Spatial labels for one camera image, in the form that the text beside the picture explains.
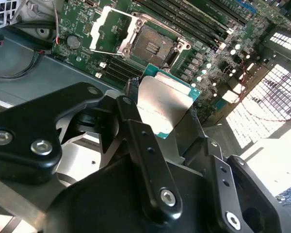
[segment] metal plate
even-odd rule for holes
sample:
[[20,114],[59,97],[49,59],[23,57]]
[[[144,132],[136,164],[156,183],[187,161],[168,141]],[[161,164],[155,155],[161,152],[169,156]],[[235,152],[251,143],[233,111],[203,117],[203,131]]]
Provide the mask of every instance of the metal plate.
[[149,124],[158,136],[166,138],[193,104],[192,98],[182,90],[184,86],[169,78],[173,86],[159,78],[145,76],[139,86],[138,110],[144,123]]

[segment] screw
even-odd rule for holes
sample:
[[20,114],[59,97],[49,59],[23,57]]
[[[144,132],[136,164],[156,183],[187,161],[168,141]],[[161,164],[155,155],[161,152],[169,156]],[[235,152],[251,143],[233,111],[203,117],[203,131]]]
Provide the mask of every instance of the screw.
[[161,200],[168,206],[174,206],[176,204],[175,195],[168,189],[161,191]]
[[90,93],[94,94],[94,95],[98,94],[98,91],[97,91],[95,88],[91,87],[91,86],[90,86],[89,88],[87,88],[87,90],[88,90]]
[[124,100],[125,103],[127,103],[127,104],[131,104],[130,99],[128,99],[127,97],[124,97],[123,100]]
[[9,144],[13,140],[13,136],[4,130],[0,130],[0,146]]
[[244,161],[242,158],[240,158],[240,157],[236,157],[236,160],[237,160],[237,162],[238,162],[240,165],[244,166],[245,161]]
[[211,142],[211,144],[214,146],[214,147],[217,147],[218,146],[218,144],[214,141],[214,140],[210,140],[210,142]]
[[143,22],[141,20],[137,20],[136,25],[137,26],[142,26]]
[[53,147],[49,141],[38,139],[31,144],[30,149],[35,154],[48,155],[52,152]]
[[231,212],[226,212],[226,218],[228,223],[236,230],[241,229],[241,222],[239,222],[238,218]]

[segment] black mechanical arm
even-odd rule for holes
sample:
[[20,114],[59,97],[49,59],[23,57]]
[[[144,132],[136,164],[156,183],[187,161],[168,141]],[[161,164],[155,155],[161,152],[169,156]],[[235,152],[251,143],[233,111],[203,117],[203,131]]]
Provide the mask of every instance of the black mechanical arm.
[[100,170],[61,192],[43,233],[291,233],[291,219],[244,160],[224,161],[191,108],[185,162],[165,162],[135,102],[78,83],[0,113],[0,180],[47,183],[62,146],[100,135]]

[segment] red wire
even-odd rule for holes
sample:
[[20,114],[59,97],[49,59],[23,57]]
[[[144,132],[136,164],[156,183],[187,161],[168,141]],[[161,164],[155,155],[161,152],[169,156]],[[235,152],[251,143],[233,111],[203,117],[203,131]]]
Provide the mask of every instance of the red wire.
[[[242,70],[243,70],[243,73],[242,73],[242,82],[241,82],[241,85],[243,86],[244,81],[245,81],[245,76],[246,76],[246,67],[245,67],[243,61],[242,61]],[[258,117],[257,115],[252,114],[251,112],[249,112],[249,111],[246,109],[245,105],[243,104],[243,93],[244,93],[244,91],[242,91],[242,88],[241,88],[240,101],[241,101],[241,104],[242,104],[243,108],[246,110],[246,112],[247,112],[250,116],[255,117],[255,118],[259,119],[259,120],[265,120],[265,121],[270,121],[270,122],[288,122],[288,121],[291,121],[291,118],[290,118],[290,119],[287,119],[287,120],[269,120],[269,119],[260,118],[260,117]]]

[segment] green circuit board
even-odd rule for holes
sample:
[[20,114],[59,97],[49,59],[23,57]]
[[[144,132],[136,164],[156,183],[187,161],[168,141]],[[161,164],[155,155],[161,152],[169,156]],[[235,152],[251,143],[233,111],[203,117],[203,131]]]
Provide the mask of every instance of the green circuit board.
[[[141,77],[147,65],[153,64],[201,91],[195,104],[203,122],[220,98],[214,96],[217,87],[228,82],[235,70],[241,72],[239,60],[254,53],[273,25],[274,10],[259,0],[254,2],[66,0],[53,55],[119,89],[129,78]],[[106,7],[115,10],[99,27],[93,49],[93,26],[105,16]],[[143,23],[134,28],[135,35],[126,46],[128,54],[119,53],[129,35],[131,15]],[[279,18],[281,26],[291,30],[286,18]]]

